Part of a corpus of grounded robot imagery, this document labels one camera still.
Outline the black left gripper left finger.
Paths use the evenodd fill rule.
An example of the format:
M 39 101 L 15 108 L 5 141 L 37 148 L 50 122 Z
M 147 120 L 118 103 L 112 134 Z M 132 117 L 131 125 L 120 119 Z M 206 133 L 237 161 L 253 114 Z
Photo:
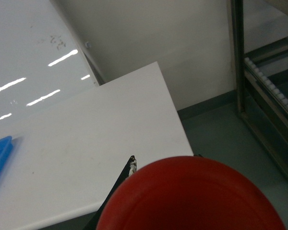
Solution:
M 137 160 L 134 155 L 132 155 L 126 165 L 124 166 L 123 170 L 121 171 L 120 175 L 118 176 L 115 184 L 113 185 L 112 189 L 110 190 L 109 194 L 107 195 L 105 201 L 101 205 L 101 207 L 97 210 L 97 212 L 94 214 L 94 216 L 89 220 L 89 222 L 86 224 L 85 229 L 86 230 L 95 230 L 98 224 L 98 221 L 100 219 L 100 216 L 111 198 L 111 196 L 114 194 L 114 192 L 117 190 L 117 188 L 131 175 L 133 175 L 137 171 Z

